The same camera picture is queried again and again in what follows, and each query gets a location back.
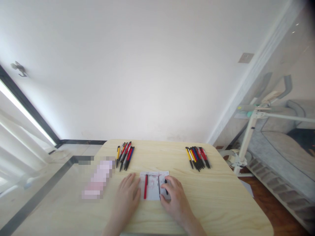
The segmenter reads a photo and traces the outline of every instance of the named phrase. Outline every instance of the sofa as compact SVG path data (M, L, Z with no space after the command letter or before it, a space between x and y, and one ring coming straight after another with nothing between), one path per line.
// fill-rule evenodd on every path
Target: sofa
M315 101L288 100L281 113L315 119ZM259 119L248 146L247 168L310 233L315 225L315 157L287 134L315 129L315 123ZM244 133L233 146L240 148Z

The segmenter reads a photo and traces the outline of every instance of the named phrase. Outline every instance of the wall hook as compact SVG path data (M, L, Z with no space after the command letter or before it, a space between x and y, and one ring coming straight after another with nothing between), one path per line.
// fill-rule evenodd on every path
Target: wall hook
M25 69L24 66L22 66L20 63L18 63L17 61L15 61L14 63L11 63L11 67L13 69L18 69L20 72L22 72L23 75L19 74L19 76L21 77L27 77L26 73L25 73Z

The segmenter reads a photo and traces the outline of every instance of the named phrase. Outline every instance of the hand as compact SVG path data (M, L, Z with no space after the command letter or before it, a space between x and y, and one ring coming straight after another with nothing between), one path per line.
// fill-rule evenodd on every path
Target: hand
M165 188L171 195L170 202L167 202L162 194L160 195L164 209L189 235L206 235L201 224L191 211L181 182L172 176L165 176L165 179L169 180L172 185L161 185L161 188Z
M129 174L119 184L110 220L102 235L119 235L136 211L140 200L140 178L132 183L134 177L135 173Z

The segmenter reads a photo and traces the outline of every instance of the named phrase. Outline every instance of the table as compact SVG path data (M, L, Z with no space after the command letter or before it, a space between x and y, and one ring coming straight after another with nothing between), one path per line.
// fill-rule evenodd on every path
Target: table
M117 146L130 140L107 141L98 155L115 156ZM218 151L209 144L131 140L135 146L128 171L116 173L117 186L128 174L142 171L169 171L185 190L191 209L208 235L273 235L273 228ZM191 169L185 147L202 146L211 169ZM184 234L159 201L140 202L125 229L128 233Z
M91 165L73 166L28 215L12 235L100 235L105 227L116 189L129 173L169 171L183 185L191 209L208 235L273 235L260 207L208 144L131 140L135 150L128 171L116 170L103 199L79 198L89 174L104 156L117 155L117 146L130 140L109 140ZM192 170L185 147L202 146L212 164L201 172ZM165 212L160 201L141 201L124 233L184 234Z

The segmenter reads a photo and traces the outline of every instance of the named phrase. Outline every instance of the light switch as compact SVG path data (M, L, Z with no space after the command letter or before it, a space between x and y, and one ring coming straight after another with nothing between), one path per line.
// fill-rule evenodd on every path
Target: light switch
M243 55L241 56L240 60L239 60L239 63L250 63L253 56L254 56L253 53L244 52Z

